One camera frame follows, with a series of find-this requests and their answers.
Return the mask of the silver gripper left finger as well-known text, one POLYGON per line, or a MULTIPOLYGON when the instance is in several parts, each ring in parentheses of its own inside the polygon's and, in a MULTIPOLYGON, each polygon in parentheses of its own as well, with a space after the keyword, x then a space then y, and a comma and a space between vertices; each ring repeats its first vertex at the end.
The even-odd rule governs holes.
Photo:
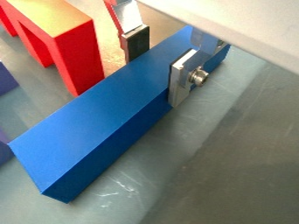
POLYGON ((142 23, 136 0, 104 0, 124 50, 125 62, 130 62, 149 50, 149 26, 142 23))

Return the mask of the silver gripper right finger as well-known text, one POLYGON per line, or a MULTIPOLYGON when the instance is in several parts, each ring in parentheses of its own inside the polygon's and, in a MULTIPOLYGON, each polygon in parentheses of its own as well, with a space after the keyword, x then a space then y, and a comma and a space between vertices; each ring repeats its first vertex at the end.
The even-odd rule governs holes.
POLYGON ((196 28, 191 30, 191 44, 199 49, 191 48, 171 65, 168 103, 173 107, 188 97, 192 86, 204 84, 209 72, 203 66, 225 47, 223 40, 196 28))

